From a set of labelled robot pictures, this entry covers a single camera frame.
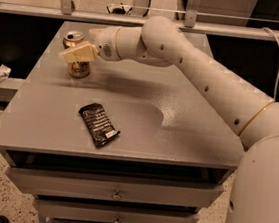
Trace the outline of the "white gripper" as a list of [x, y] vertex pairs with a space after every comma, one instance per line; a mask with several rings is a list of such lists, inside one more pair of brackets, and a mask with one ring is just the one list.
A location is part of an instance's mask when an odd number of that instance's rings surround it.
[[118, 26], [90, 29], [88, 32], [94, 45], [89, 41], [81, 42], [61, 51], [58, 57], [67, 63], [92, 62], [98, 55], [107, 61], [120, 61], [121, 57], [116, 49], [119, 30]]

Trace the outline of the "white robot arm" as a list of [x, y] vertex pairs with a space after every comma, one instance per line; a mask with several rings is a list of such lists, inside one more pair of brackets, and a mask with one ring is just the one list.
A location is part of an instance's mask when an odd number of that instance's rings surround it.
[[247, 150], [236, 171], [225, 223], [279, 223], [279, 102], [197, 49], [163, 16], [150, 17], [140, 27], [89, 32], [91, 41], [63, 50], [60, 58], [177, 66]]

